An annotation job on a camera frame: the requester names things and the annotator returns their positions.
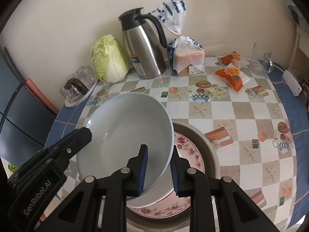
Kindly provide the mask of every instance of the checkered tablecloth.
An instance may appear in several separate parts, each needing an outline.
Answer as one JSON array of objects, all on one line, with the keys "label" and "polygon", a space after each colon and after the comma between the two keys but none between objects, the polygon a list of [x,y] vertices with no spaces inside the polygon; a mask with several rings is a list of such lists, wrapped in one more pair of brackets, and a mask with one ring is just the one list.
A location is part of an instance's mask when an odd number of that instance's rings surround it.
[{"label": "checkered tablecloth", "polygon": [[[248,68],[242,68],[241,71],[251,79],[244,88],[235,92],[215,75],[214,72],[222,68],[215,64],[217,61],[217,57],[205,58],[205,73],[202,74],[178,77],[167,69],[160,77],[142,80],[135,72],[130,72],[119,83],[99,83],[85,107],[76,108],[77,112],[82,111],[78,122],[76,115],[79,113],[74,113],[71,118],[75,123],[70,123],[70,120],[63,122],[58,118],[55,123],[58,121],[59,124],[66,124],[63,136],[73,129],[76,123],[76,128],[84,126],[92,113],[107,100],[145,87],[144,93],[162,102],[172,120],[191,124],[202,133],[225,127],[234,142],[217,150],[221,177],[231,176],[282,231],[288,226],[292,216],[297,171],[295,148],[290,146],[289,152],[282,154],[273,146],[278,123],[284,122],[289,127],[284,107],[267,76],[258,76],[251,73]],[[217,84],[226,91],[226,97],[206,103],[194,102],[187,92],[191,85],[200,80]],[[258,85],[261,85],[269,95],[259,98],[249,97],[245,90]],[[178,95],[169,93],[170,87],[177,87]],[[266,140],[260,142],[258,149],[253,149],[252,139],[257,139],[258,132],[265,133]],[[290,135],[293,143],[290,129],[287,135]],[[61,199],[64,199],[80,182],[76,157],[72,158],[65,173],[68,179],[58,192]]]}]

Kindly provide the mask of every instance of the pink floral pattern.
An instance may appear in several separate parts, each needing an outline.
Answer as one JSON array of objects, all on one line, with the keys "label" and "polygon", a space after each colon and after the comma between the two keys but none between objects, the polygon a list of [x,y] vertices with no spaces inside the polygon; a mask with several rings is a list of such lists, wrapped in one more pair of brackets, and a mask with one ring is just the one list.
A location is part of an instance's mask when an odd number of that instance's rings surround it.
[{"label": "pink floral pattern", "polygon": [[[174,140],[180,156],[186,158],[192,167],[205,173],[202,155],[193,142],[177,132],[174,132]],[[172,192],[169,196],[148,207],[129,209],[141,216],[158,219],[177,215],[189,206],[190,197],[179,198],[175,192]]]}]

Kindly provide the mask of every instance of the beige wall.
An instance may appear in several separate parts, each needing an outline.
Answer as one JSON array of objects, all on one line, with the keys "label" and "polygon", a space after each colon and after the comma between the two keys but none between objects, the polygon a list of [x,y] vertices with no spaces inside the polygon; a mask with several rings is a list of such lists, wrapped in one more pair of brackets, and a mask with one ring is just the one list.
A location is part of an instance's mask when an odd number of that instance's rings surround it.
[{"label": "beige wall", "polygon": [[[165,0],[23,0],[0,36],[25,77],[31,77],[56,107],[59,87],[81,65],[90,64],[90,47],[104,34],[121,39],[117,17],[143,6],[151,11]],[[268,43],[273,60],[288,63],[295,26],[286,0],[185,0],[183,33],[206,55],[237,51],[249,57],[254,42]],[[173,36],[167,34],[168,40]]]}]

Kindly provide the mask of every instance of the green object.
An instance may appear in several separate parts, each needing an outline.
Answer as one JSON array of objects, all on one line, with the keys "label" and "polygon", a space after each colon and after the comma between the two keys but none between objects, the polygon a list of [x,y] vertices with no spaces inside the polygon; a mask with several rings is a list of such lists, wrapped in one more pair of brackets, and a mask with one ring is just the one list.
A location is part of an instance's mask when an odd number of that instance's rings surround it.
[{"label": "green object", "polygon": [[9,169],[11,172],[13,172],[13,173],[15,173],[15,171],[18,169],[18,167],[16,167],[16,166],[13,165],[12,163],[9,163],[7,167],[8,167],[8,169]]},{"label": "green object", "polygon": [[91,47],[91,58],[95,73],[104,82],[119,82],[129,71],[125,51],[112,35],[101,37]]}]

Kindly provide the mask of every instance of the black thermos lid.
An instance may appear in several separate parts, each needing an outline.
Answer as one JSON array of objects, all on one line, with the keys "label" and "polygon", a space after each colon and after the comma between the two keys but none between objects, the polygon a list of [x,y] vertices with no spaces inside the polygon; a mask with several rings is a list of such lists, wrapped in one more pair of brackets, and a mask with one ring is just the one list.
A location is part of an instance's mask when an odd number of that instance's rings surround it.
[{"label": "black thermos lid", "polygon": [[146,22],[145,19],[135,20],[136,16],[141,15],[141,8],[135,8],[123,12],[119,17],[119,21],[121,21],[122,31],[127,31],[129,29],[138,27]]}]

